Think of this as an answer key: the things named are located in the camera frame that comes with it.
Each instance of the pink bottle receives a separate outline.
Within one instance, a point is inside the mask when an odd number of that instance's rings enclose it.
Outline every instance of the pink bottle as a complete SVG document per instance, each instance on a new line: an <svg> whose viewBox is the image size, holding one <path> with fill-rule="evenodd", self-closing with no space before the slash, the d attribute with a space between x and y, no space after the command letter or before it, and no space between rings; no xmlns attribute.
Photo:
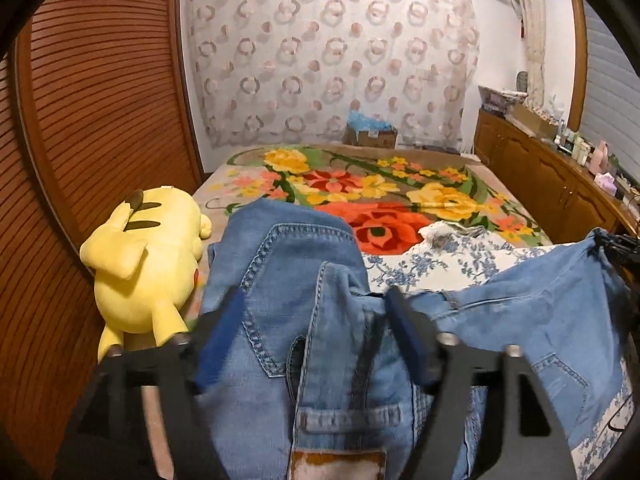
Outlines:
<svg viewBox="0 0 640 480"><path fill-rule="evenodd" d="M606 173L609 162L608 155L609 149L607 147L607 143L604 140L601 140L591 157L589 172L592 174Z"/></svg>

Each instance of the denim fabric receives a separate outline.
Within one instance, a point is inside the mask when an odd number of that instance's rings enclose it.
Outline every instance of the denim fabric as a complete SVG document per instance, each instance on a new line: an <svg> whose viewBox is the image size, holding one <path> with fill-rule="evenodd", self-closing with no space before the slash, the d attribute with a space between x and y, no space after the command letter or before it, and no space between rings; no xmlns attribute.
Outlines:
<svg viewBox="0 0 640 480"><path fill-rule="evenodd" d="M350 227L309 208L258 200L232 215L213 251L202 311L216 309L230 285L247 294L244 331L220 381L199 398L231 478L285 478L292 446L383 449L385 478L398 478L431 399L410 383ZM616 325L628 290L593 233L484 285L410 301L468 345L521 345L572 446L620 390ZM474 460L483 402L476 388L457 479Z"/></svg>

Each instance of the beige curtain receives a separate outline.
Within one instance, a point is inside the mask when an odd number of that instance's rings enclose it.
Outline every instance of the beige curtain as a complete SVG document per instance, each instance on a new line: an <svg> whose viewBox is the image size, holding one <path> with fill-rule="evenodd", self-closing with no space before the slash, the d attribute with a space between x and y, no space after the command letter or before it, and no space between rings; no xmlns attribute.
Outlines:
<svg viewBox="0 0 640 480"><path fill-rule="evenodd" d="M527 71L529 83L527 104L541 107L545 100L545 62L546 14L545 0L520 0L525 40L527 42Z"/></svg>
<svg viewBox="0 0 640 480"><path fill-rule="evenodd" d="M457 148L478 62L470 0L188 0L212 147L340 142L350 110Z"/></svg>

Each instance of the white wall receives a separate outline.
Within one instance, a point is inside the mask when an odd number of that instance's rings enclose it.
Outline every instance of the white wall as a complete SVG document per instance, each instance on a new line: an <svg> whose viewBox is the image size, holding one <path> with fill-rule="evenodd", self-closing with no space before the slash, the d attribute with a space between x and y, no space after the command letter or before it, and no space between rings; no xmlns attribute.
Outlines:
<svg viewBox="0 0 640 480"><path fill-rule="evenodd" d="M545 0L545 8L545 105L555 94L556 103L564 104L567 118L574 94L574 7L571 0Z"/></svg>
<svg viewBox="0 0 640 480"><path fill-rule="evenodd" d="M480 31L480 55L478 69L466 92L465 111L462 117L463 137L471 139L471 143L481 105L478 85L513 90L515 89L516 75L519 71L527 68L524 41L520 39L520 20L511 7L510 0L472 1ZM180 0L180 8L183 13L186 7L186 2ZM202 165L206 172L215 171L220 164L228 159L234 148L217 148L214 151L210 147L205 133L205 125L200 116L193 76L191 75L190 50L186 42L188 31L184 25L186 23L184 15L181 21L187 91ZM471 145L466 148L467 151L470 151Z"/></svg>

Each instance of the blue gripper pad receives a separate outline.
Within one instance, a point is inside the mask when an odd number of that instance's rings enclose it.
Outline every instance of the blue gripper pad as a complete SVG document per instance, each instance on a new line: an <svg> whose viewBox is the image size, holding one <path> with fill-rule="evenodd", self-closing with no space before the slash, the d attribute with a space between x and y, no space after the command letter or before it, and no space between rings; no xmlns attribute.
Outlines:
<svg viewBox="0 0 640 480"><path fill-rule="evenodd" d="M430 386L438 382L442 368L436 324L412 309L397 286L385 294L385 311L412 383Z"/></svg>
<svg viewBox="0 0 640 480"><path fill-rule="evenodd" d="M244 292L238 287L229 289L220 307L204 316L215 316L216 319L206 343L198 354L198 371L193 381L201 391L218 382L226 356L242 324Z"/></svg>

